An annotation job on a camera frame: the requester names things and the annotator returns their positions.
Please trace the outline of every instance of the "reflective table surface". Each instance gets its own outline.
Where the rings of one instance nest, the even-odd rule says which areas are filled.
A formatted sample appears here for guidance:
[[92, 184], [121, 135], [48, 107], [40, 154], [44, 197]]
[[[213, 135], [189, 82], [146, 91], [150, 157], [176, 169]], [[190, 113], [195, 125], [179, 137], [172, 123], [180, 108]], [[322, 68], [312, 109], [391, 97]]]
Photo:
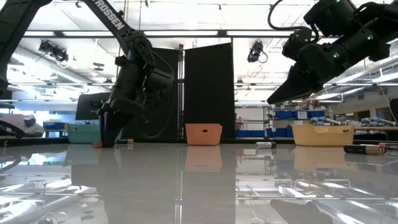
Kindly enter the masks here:
[[398, 223], [398, 151], [64, 144], [0, 163], [0, 223]]

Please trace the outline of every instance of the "orange bin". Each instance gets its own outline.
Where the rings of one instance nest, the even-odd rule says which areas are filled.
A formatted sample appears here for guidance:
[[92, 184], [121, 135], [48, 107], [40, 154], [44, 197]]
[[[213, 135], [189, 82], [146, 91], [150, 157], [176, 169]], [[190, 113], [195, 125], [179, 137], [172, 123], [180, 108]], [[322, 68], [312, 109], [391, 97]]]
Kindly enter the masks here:
[[188, 145], [217, 146], [223, 127], [220, 124], [185, 124]]
[[354, 141], [354, 126], [293, 125], [294, 143], [298, 146], [344, 146]]

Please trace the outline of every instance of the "yellow bin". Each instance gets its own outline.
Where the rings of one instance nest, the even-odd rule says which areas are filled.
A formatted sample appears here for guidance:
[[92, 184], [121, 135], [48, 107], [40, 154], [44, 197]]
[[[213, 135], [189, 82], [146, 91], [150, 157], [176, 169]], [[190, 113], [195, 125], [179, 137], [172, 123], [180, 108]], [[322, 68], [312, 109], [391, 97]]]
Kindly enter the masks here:
[[298, 146], [344, 146], [354, 141], [354, 126], [293, 125], [294, 143]]

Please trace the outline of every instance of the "teal bin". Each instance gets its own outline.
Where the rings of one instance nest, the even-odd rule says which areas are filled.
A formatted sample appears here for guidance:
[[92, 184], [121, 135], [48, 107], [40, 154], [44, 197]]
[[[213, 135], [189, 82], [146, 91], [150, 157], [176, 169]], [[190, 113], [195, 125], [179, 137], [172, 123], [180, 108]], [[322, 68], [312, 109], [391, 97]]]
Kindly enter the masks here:
[[69, 143], [91, 144], [101, 140], [100, 126], [95, 124], [68, 124]]

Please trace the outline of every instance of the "black robotic arm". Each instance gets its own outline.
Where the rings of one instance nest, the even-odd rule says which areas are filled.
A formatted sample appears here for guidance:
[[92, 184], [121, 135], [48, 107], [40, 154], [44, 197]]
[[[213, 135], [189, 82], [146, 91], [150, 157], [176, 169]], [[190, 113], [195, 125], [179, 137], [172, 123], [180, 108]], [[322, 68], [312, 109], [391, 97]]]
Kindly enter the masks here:
[[366, 57], [372, 61], [387, 58], [387, 43], [398, 38], [398, 0], [368, 2], [358, 9], [350, 0], [319, 0], [304, 20], [311, 28], [316, 25], [325, 37], [340, 38], [320, 45], [308, 41], [312, 36], [309, 28], [291, 34], [282, 54], [296, 63], [285, 83], [268, 98], [270, 104], [307, 98]]
[[[7, 0], [0, 11], [0, 91], [7, 86], [7, 64], [37, 11], [51, 0]], [[124, 55], [116, 58], [118, 78], [109, 100], [98, 112], [104, 147], [114, 145], [122, 128], [133, 118], [155, 110], [159, 92], [169, 91], [171, 73], [156, 69], [152, 45], [143, 33], [129, 27], [107, 0], [84, 0], [117, 38]]]

